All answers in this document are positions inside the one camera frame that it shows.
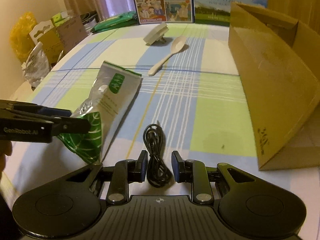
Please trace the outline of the left hand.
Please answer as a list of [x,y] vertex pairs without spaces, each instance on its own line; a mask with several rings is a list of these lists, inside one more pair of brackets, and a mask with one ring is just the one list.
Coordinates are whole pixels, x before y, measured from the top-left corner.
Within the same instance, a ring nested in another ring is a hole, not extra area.
[[12,142],[1,140],[0,141],[0,171],[3,172],[6,165],[6,157],[12,155]]

